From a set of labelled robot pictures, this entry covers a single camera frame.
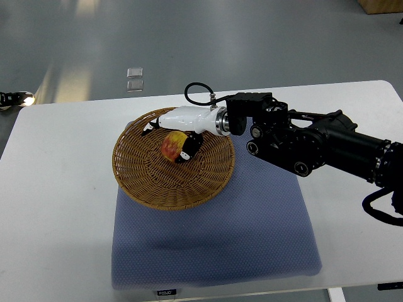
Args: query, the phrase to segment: gray floor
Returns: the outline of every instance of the gray floor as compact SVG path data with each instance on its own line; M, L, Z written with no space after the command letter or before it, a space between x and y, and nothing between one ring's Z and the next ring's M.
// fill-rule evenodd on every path
M0 0L0 91L44 104L180 94L193 81L225 91L382 79L403 98L402 17L366 15L355 0ZM144 68L143 91L126 92L129 67ZM0 154L17 115L0 113ZM403 301L376 286L344 292L347 302Z

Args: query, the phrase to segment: blue cushion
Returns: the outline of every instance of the blue cushion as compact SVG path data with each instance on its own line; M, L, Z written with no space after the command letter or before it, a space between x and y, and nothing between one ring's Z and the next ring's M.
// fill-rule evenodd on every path
M232 136L231 180L196 208L154 210L118 189L113 288L216 286L320 271L297 177L249 155L250 139Z

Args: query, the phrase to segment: black cable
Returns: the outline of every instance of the black cable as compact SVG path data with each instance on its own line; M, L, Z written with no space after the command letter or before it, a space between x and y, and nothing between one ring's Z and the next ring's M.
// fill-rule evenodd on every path
M382 188L379 191L376 191L370 195L368 195L364 200L363 200L363 209L366 211L369 215L374 217L375 219L382 221L384 223L387 223L389 225L396 225L398 227L403 227L403 218L397 218L393 217L389 214L386 214L382 211L376 210L372 208L371 202L377 200L378 198L381 198L382 196L385 196L389 193L393 192L393 190L389 188Z
M213 89L211 89L210 86L208 86L208 85L206 85L206 84L204 84L204 83L200 83L200 82L193 82L193 83L190 83L190 84L187 85L186 88L184 89L184 97L188 100L189 103L194 104L194 105L198 105L198 106L210 106L210 105L215 105L215 104L217 104L218 102L225 101L226 99L228 99L228 98L231 97L231 96L224 96L224 97L222 97L222 98L214 99L213 101L210 101L210 102L207 102L207 103L199 103L199 102L196 102L196 101L194 101L194 100L192 100L192 99L189 98L188 90L189 90L189 88L192 87L192 86L201 86L201 87L206 88L206 89L209 91L209 93L210 93L210 97L211 97L212 95L215 95L215 94L214 94L214 92L213 92Z

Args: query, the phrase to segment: woven tray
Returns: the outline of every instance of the woven tray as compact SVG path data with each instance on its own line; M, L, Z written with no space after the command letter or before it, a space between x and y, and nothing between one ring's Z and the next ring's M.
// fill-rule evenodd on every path
M119 186L133 200L159 210L184 210L205 203L228 183L235 166L229 137L203 132L204 143L189 162L175 164L161 154L172 131L156 129L141 137L146 124L174 108L141 116L127 126L113 149L112 167Z

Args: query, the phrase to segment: apple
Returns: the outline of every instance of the apple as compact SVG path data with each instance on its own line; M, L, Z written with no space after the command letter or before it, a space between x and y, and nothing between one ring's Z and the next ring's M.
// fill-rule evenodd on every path
M165 137L161 145L162 155L171 162L181 155L183 144L188 136L181 131L171 131Z

